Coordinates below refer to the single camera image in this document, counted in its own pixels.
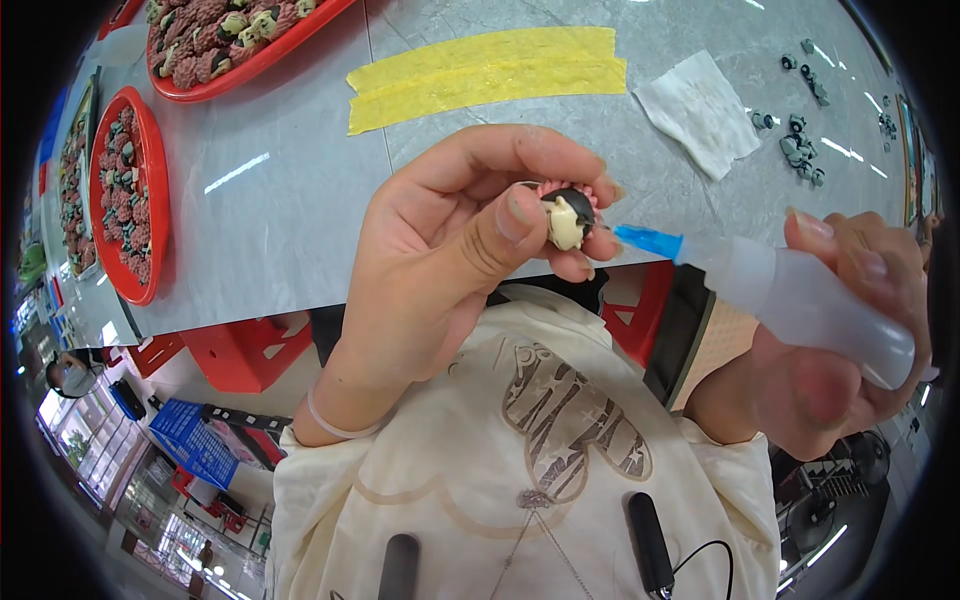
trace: red tray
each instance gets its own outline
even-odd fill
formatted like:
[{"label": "red tray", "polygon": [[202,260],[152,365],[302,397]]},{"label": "red tray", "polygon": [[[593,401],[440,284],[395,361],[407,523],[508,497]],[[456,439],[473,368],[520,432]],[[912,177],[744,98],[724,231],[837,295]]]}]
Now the red tray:
[{"label": "red tray", "polygon": [[133,16],[136,15],[136,12],[140,10],[141,4],[143,4],[143,0],[125,0],[122,3],[118,3],[116,9],[113,9],[113,12],[110,14],[107,20],[104,21],[104,24],[100,26],[100,32],[97,34],[97,39],[103,39],[104,37],[107,37],[114,29],[120,29],[121,27],[130,25],[130,22],[133,20]]},{"label": "red tray", "polygon": [[[100,183],[98,157],[104,151],[104,137],[110,123],[116,120],[117,113],[123,107],[130,106],[136,115],[136,122],[140,126],[140,148],[143,152],[143,178],[150,190],[150,281],[140,285],[136,275],[131,273],[126,265],[120,263],[120,248],[123,242],[104,240],[104,215],[106,211],[100,206],[100,197],[104,194],[104,186]],[[104,265],[104,271],[110,278],[110,283],[116,288],[117,294],[131,304],[143,306],[149,304],[156,294],[156,282],[160,277],[160,265],[163,263],[163,254],[167,248],[167,230],[170,227],[169,190],[167,188],[167,161],[163,153],[163,140],[160,138],[160,127],[156,125],[153,112],[144,104],[140,94],[131,85],[124,87],[110,99],[104,116],[97,126],[97,133],[93,136],[93,160],[91,167],[96,167],[96,173],[90,173],[90,224],[93,226],[93,243],[96,244],[97,255]]]},{"label": "red tray", "polygon": [[294,25],[290,31],[280,36],[277,41],[268,44],[255,57],[244,62],[238,68],[229,70],[208,84],[196,84],[190,89],[179,89],[174,86],[172,77],[159,78],[155,77],[153,73],[150,74],[150,81],[160,95],[175,102],[203,102],[209,100],[234,89],[240,84],[245,84],[259,75],[270,65],[280,60],[283,55],[314,35],[317,30],[329,23],[330,19],[343,12],[354,1],[325,0],[312,13]]}]

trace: squeeze bottle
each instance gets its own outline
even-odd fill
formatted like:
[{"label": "squeeze bottle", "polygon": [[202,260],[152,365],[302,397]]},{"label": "squeeze bottle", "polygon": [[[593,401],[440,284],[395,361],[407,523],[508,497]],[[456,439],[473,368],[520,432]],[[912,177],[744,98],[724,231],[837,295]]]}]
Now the squeeze bottle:
[{"label": "squeeze bottle", "polygon": [[621,225],[624,242],[706,272],[717,298],[755,316],[791,346],[836,352],[886,390],[913,368],[914,339],[906,327],[850,291],[808,252],[771,248],[744,237],[697,238]]}]

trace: masking tape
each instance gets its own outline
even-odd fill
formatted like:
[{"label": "masking tape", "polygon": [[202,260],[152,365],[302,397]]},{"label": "masking tape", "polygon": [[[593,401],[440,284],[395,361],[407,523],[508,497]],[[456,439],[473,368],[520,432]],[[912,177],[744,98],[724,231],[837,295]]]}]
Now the masking tape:
[{"label": "masking tape", "polygon": [[614,30],[542,27],[464,37],[354,70],[349,135],[490,102],[626,92]]}]

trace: table surface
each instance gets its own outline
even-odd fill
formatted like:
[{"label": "table surface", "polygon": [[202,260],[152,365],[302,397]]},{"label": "table surface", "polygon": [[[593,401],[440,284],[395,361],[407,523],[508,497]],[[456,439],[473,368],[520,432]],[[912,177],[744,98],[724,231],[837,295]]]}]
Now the table surface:
[{"label": "table surface", "polygon": [[[143,20],[141,11],[133,22]],[[346,76],[353,69],[455,37],[563,25],[616,29],[616,55],[628,62],[626,94],[461,108],[347,137],[354,92]],[[806,55],[804,37],[823,54]],[[762,146],[718,182],[652,126],[629,91],[703,49],[745,107],[781,120],[758,132]],[[784,52],[810,65],[832,106],[819,107],[799,71],[780,67]],[[136,87],[156,116],[171,190],[156,298],[129,306],[131,330],[143,337],[345,301],[360,223],[375,189],[429,146],[477,123],[552,127],[603,156],[628,192],[606,211],[611,225],[737,234],[781,245],[789,205],[818,216],[875,210],[892,225],[902,220],[902,142],[884,153],[878,110],[867,96],[895,100],[901,87],[835,0],[769,6],[523,0],[508,11],[495,0],[358,0],[270,71],[209,102],[161,98],[141,57],[133,66],[103,69],[101,107],[124,85]],[[902,129],[896,104],[886,110]],[[801,180],[780,152],[791,112],[806,118],[811,138],[838,148],[818,144],[814,166],[827,174],[822,188]],[[63,115],[60,135],[70,106]],[[654,258],[628,249],[612,264]],[[516,276],[546,272],[545,263],[532,261]],[[112,293],[106,286],[97,287]],[[83,295],[79,312],[91,331],[100,321],[102,327],[124,318],[108,295]],[[95,302],[104,304],[88,310]],[[125,329],[123,338],[128,334]]]}]

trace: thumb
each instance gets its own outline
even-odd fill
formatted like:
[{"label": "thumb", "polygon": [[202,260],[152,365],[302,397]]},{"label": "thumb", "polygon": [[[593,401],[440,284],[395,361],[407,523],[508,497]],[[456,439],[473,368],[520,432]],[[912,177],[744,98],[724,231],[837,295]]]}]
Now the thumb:
[{"label": "thumb", "polygon": [[431,277],[444,283],[437,300],[455,304],[474,292],[488,294],[543,248],[546,230],[537,194],[511,186],[424,262]]}]

